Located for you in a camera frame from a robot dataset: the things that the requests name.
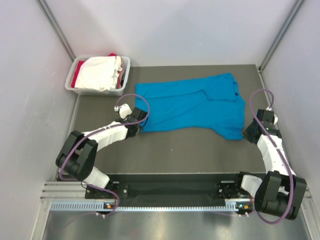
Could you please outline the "blue t shirt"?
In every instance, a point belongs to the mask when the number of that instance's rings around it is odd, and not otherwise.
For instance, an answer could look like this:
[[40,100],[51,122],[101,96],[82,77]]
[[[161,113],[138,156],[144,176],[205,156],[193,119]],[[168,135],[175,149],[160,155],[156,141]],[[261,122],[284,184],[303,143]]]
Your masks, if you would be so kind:
[[135,105],[150,111],[144,132],[211,129],[226,140],[242,140],[245,101],[231,73],[167,82],[138,83]]

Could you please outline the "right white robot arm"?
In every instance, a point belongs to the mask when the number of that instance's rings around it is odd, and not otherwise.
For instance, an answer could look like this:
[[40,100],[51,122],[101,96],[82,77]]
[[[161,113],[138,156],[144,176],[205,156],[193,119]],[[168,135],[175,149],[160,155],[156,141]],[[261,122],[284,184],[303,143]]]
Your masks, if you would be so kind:
[[240,172],[233,192],[239,198],[250,195],[257,212],[281,217],[287,207],[287,220],[295,220],[304,198],[307,183],[297,177],[283,150],[282,135],[275,128],[276,116],[269,109],[259,109],[256,118],[243,131],[244,138],[255,144],[262,156],[266,175],[258,177]]

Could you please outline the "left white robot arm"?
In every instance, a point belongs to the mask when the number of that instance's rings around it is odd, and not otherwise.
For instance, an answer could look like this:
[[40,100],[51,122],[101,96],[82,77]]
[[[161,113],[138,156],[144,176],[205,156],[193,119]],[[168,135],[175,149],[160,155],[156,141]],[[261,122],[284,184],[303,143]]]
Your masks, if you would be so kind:
[[95,167],[97,152],[119,141],[135,137],[146,122],[149,113],[127,104],[118,108],[119,118],[96,130],[72,131],[65,140],[55,164],[63,181],[86,183],[88,190],[102,198],[116,198],[113,181]]

